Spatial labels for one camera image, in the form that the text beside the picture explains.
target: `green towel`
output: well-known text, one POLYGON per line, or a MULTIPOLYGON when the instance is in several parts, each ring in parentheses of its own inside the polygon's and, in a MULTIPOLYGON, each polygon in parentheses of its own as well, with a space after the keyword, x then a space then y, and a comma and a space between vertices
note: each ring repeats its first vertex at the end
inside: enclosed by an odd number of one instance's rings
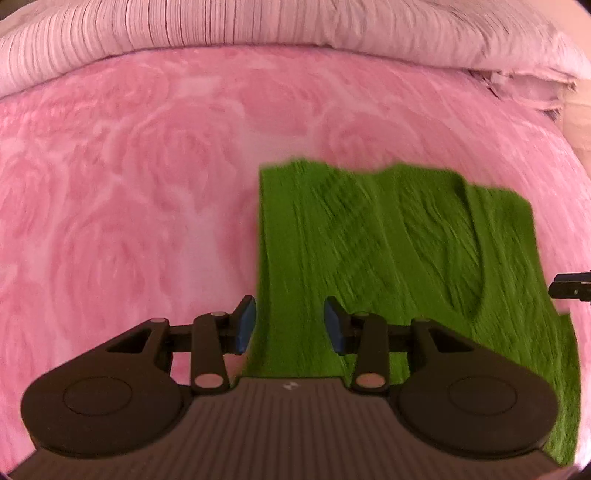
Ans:
MULTIPOLYGON (((409 325, 429 317, 544 377, 560 400, 547 452, 573 461, 580 417, 576 338, 542 274, 532 211, 517 194, 447 170, 350 173, 295 161, 260 175, 258 320, 244 375, 343 376, 324 329, 350 312, 409 325)), ((391 354, 391 381, 409 375, 391 354)))

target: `pink bedspread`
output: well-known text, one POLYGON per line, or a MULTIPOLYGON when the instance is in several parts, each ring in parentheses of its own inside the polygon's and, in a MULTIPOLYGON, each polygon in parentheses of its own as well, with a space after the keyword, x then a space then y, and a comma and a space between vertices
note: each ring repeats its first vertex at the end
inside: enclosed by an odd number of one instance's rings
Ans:
MULTIPOLYGON (((531 201, 548 282, 591 268, 591 180, 566 140, 459 72, 319 48, 145 51, 0 101, 0 138, 0 470, 33 449, 19 404, 36 377, 145 319, 256 294, 262 164, 453 168, 531 201)), ((581 463, 591 312, 567 305, 581 463)))

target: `white pillow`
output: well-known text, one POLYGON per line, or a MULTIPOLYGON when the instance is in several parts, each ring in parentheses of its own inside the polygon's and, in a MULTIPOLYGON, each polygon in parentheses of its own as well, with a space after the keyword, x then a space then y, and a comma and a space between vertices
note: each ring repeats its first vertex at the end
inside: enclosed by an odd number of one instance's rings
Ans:
POLYGON ((22 10, 0 21, 0 97, 108 56, 212 44, 591 79, 582 51, 522 0, 41 0, 22 10))

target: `black bracket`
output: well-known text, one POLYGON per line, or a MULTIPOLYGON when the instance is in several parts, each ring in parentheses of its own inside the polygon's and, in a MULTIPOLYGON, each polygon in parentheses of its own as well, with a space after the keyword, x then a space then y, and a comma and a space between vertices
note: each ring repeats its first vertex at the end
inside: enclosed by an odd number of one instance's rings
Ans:
POLYGON ((591 272, 556 275, 548 294, 553 299, 591 301, 591 272))

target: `black mount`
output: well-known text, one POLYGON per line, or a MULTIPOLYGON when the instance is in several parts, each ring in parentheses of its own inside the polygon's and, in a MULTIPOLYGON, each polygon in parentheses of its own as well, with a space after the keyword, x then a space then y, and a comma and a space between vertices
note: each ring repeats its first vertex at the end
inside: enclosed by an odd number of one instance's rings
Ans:
POLYGON ((591 272, 556 275, 548 288, 548 294, 553 299, 591 301, 591 272))
POLYGON ((526 368, 433 320, 388 325, 379 315, 345 312, 334 297, 324 319, 335 352, 357 354, 351 389, 387 396, 401 423, 438 449, 497 459, 548 439, 558 401, 526 368), (407 353, 411 376, 401 385, 389 386, 390 352, 407 353))
MULTIPOLYGON (((37 448, 78 458, 137 450, 172 430, 196 397, 230 390, 223 355, 246 351, 253 297, 231 314, 192 325, 151 319, 31 384, 21 414, 37 448), (191 352, 190 384, 170 378, 174 352, 191 352)), ((351 392, 383 397, 415 436, 468 458, 518 456, 542 446, 558 402, 539 376, 433 320, 389 325, 326 299, 324 322, 339 355, 356 354, 351 392), (411 376, 391 385, 389 355, 405 352, 411 376)))
POLYGON ((66 456, 129 452, 171 430, 195 395, 230 389, 224 353, 246 351, 253 297, 192 325, 151 319, 33 382, 21 403, 33 444, 66 456), (174 352, 191 352, 190 386, 170 378, 174 352))

